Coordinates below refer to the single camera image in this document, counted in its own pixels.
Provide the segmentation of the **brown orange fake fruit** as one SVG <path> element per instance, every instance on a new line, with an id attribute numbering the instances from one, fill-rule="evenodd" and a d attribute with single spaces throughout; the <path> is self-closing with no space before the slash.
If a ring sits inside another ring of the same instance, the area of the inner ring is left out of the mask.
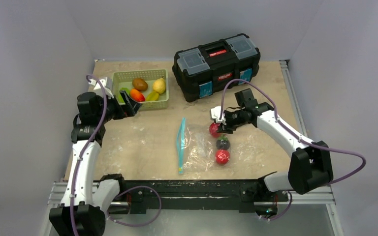
<path id="1" fill-rule="evenodd" d="M 134 78 L 132 80 L 132 86 L 139 91 L 146 91 L 148 89 L 147 82 L 142 78 Z"/>

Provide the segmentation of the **yellow fake bell pepper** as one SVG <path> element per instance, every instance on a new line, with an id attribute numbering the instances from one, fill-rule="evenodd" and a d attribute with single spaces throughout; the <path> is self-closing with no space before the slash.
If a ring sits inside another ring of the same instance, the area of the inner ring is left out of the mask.
<path id="1" fill-rule="evenodd" d="M 147 102 L 158 101 L 159 97 L 160 97 L 160 94 L 158 92 L 152 91 L 146 96 L 145 101 Z"/>

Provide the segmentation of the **yellow fake pear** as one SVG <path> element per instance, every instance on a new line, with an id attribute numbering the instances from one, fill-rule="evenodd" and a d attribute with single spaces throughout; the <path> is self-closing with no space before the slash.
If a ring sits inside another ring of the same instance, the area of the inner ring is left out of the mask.
<path id="1" fill-rule="evenodd" d="M 163 94 L 166 91 L 166 80 L 161 77 L 153 82 L 153 91 Z"/>

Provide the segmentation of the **clear zip top bag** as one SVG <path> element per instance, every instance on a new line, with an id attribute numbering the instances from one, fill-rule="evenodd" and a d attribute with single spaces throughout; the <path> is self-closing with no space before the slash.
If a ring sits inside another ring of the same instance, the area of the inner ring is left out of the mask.
<path id="1" fill-rule="evenodd" d="M 209 128 L 202 124 L 188 123 L 182 118 L 177 137 L 176 149 L 178 174 L 205 173 L 218 170 L 253 172 L 263 167 L 260 150 L 249 138 L 224 134 L 230 141 L 230 160 L 225 165 L 216 163 L 216 140 L 209 133 Z"/>

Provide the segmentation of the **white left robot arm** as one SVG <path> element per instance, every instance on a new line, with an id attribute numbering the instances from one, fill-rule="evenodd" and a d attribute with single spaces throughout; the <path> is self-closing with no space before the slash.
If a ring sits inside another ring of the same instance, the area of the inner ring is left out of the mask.
<path id="1" fill-rule="evenodd" d="M 141 107 L 125 91 L 120 95 L 124 104 L 102 92 L 85 92 L 77 97 L 79 113 L 71 132 L 71 172 L 60 206 L 49 213 L 52 226 L 61 236 L 103 235 L 111 202 L 121 201 L 127 195 L 121 174 L 103 176 L 93 190 L 95 163 L 102 148 L 105 124 L 133 117 Z"/>

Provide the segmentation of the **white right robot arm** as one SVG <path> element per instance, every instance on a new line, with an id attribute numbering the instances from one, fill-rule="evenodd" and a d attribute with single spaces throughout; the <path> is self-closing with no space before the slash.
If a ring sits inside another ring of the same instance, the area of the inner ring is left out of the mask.
<path id="1" fill-rule="evenodd" d="M 271 137 L 289 156 L 287 172 L 271 173 L 259 178 L 257 195 L 268 200 L 280 190 L 305 194 L 329 184 L 334 176 L 328 145 L 314 142 L 286 123 L 267 102 L 258 103 L 251 89 L 235 93 L 238 107 L 226 111 L 221 106 L 210 109 L 218 132 L 232 134 L 240 126 L 252 124 Z"/>

